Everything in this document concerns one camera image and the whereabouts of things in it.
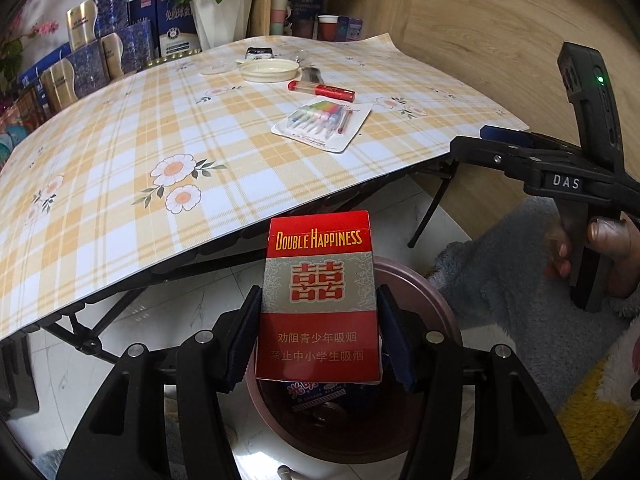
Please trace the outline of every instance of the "white flower pot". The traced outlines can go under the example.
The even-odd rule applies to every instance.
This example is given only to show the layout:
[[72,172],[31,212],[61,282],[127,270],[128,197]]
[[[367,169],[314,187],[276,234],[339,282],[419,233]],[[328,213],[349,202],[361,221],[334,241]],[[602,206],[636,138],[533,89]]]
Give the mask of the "white flower pot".
[[238,21],[243,19],[241,7],[244,0],[193,0],[191,13],[202,50],[231,43]]
[[249,12],[251,11],[252,1],[253,0],[242,0],[238,22],[236,23],[234,41],[244,40],[244,38],[246,38],[246,30],[249,26]]

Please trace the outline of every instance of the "wooden wall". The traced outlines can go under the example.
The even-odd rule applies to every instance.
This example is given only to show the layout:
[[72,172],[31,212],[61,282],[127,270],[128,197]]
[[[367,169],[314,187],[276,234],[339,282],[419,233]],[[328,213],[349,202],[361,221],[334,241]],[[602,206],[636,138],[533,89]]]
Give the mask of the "wooden wall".
[[[577,127],[556,58],[563,41],[597,48],[618,104],[626,169],[640,178],[640,50],[612,0],[412,0],[403,39],[409,56],[473,86],[533,131],[572,142]],[[433,192],[438,181],[420,183]],[[521,187],[463,168],[444,208],[477,237],[522,199]]]

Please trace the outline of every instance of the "black metal table frame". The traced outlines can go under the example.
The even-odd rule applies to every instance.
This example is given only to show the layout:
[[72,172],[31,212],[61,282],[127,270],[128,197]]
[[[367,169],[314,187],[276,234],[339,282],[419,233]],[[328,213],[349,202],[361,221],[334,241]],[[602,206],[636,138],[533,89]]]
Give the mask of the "black metal table frame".
[[[422,173],[436,176],[442,180],[440,189],[433,197],[431,205],[408,243],[408,246],[413,248],[440,204],[450,181],[456,174],[457,168],[458,163],[456,161],[448,160],[448,155],[441,155],[313,200],[312,202],[284,212],[279,216],[314,214],[320,211],[350,211],[360,205],[360,203],[368,197],[382,189],[386,184],[398,180],[405,175]],[[148,269],[141,270],[133,276],[125,278],[114,285],[108,286],[103,290],[91,294],[83,300],[67,305],[60,310],[45,316],[36,323],[22,328],[18,332],[6,338],[4,341],[0,342],[0,346],[5,342],[23,338],[25,334],[36,332],[42,328],[55,337],[61,339],[63,342],[72,345],[84,354],[95,356],[103,361],[115,364],[118,357],[102,348],[100,335],[133,301],[136,300],[140,294],[142,294],[142,292],[145,291],[147,287],[158,285],[159,283],[167,283],[183,278],[190,278],[191,276],[206,274],[215,270],[228,269],[229,267],[264,259],[266,257],[266,248],[190,264],[190,262],[199,254],[203,256],[214,254],[233,247],[233,245],[235,245],[241,238],[251,239],[260,234],[264,234],[268,231],[270,222],[271,218],[267,218],[251,226],[209,241],[199,247],[177,254],[176,256],[173,256],[164,262],[155,264]],[[93,328],[86,327],[78,321],[76,313],[84,309],[86,305],[97,303],[98,301],[109,298],[119,292],[125,293],[102,316]],[[72,327],[71,331],[58,323],[63,316],[69,318]]]

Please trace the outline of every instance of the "red cigarette box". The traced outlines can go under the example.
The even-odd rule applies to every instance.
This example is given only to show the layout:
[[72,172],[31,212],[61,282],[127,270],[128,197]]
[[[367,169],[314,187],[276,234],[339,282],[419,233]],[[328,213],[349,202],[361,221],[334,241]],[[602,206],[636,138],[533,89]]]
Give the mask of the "red cigarette box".
[[271,221],[255,375],[274,381],[380,381],[366,211]]

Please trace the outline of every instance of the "stack of cups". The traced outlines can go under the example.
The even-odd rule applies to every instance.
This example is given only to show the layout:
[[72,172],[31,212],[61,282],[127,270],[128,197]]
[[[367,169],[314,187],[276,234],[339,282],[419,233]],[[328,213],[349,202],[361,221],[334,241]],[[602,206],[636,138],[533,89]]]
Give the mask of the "stack of cups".
[[287,0],[271,0],[271,27],[272,36],[281,36],[284,33],[284,20],[287,17]]

